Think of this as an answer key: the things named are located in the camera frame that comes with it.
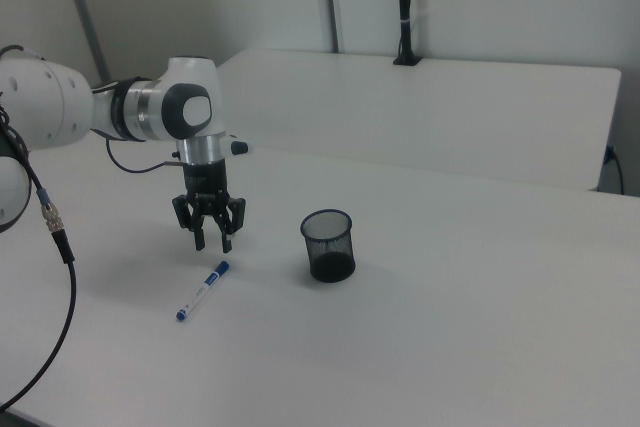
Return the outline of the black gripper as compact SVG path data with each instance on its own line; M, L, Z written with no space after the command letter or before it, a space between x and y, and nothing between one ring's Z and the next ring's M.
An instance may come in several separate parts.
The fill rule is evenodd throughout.
M194 235L197 251L205 247L204 219L212 212L221 232L222 250L232 250L232 237L243 227L246 211L244 198L232 198L227 190L224 159L203 165L183 165L186 194L172 199L179 225Z

